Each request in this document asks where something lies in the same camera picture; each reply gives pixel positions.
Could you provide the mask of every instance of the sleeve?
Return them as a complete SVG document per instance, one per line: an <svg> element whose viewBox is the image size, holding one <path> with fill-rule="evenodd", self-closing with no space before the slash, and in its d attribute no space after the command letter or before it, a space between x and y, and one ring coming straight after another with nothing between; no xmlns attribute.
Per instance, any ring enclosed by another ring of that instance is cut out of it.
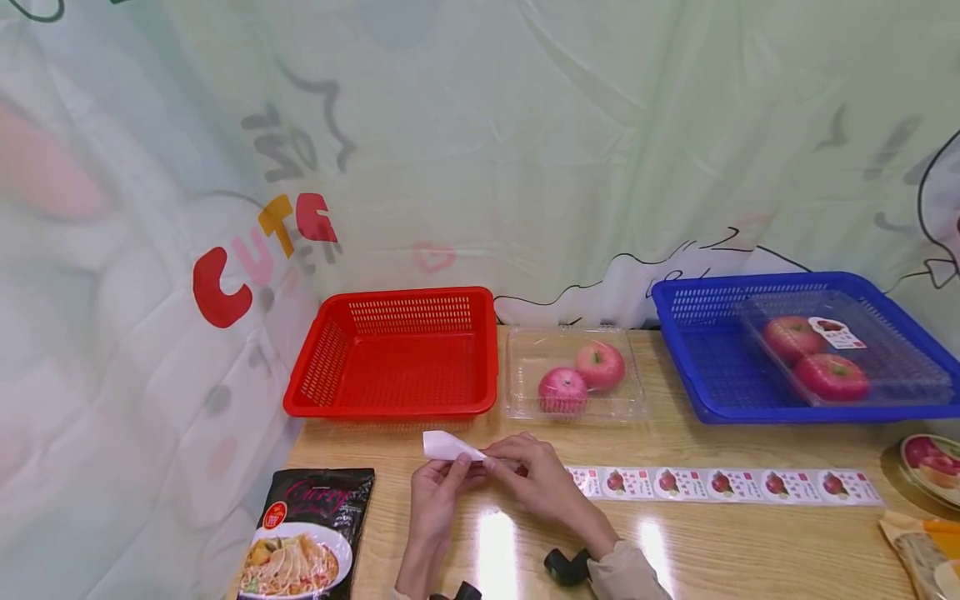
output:
<svg viewBox="0 0 960 600"><path fill-rule="evenodd" d="M598 600L670 600L657 571L636 546L618 541L600 562L587 561L590 585Z"/></svg>

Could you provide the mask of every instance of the left hand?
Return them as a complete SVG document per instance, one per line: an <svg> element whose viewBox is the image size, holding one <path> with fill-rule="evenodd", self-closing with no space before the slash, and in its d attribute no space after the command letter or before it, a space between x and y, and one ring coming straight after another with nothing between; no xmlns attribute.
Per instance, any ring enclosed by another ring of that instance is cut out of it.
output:
<svg viewBox="0 0 960 600"><path fill-rule="evenodd" d="M410 533L403 563L396 576L396 590L411 598L426 598L433 592L440 564L450 547L457 499L483 484L487 472L472 464L467 454L456 462L430 461L410 479Z"/></svg>

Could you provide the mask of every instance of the hand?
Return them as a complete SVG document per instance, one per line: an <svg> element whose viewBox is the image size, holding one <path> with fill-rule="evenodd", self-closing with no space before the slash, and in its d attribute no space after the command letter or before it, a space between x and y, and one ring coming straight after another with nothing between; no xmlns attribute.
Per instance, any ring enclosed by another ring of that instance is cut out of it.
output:
<svg viewBox="0 0 960 600"><path fill-rule="evenodd" d="M534 516L561 523L580 537L594 560L613 552L619 536L607 517L580 492L553 446L529 433L510 436L484 450L484 467ZM498 459L519 461L521 477Z"/></svg>
<svg viewBox="0 0 960 600"><path fill-rule="evenodd" d="M430 461L410 478L410 532L396 590L415 600L426 598L436 585L440 564L450 547L457 499L487 479L467 454L457 461Z"/></svg>

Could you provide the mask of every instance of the cartoon backdrop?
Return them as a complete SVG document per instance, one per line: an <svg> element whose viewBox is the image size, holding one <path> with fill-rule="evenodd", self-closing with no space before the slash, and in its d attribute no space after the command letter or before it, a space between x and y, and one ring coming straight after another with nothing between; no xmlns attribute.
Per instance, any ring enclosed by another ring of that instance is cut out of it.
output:
<svg viewBox="0 0 960 600"><path fill-rule="evenodd" d="M960 352L952 0L0 0L0 578L213 598L320 300L858 272Z"/></svg>

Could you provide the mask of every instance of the curry pouch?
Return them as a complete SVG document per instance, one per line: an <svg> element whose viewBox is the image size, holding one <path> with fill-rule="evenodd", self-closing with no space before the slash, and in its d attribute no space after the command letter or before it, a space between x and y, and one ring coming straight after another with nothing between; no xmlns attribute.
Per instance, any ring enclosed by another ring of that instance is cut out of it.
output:
<svg viewBox="0 0 960 600"><path fill-rule="evenodd" d="M350 598L373 479L372 468L274 473L237 598Z"/></svg>

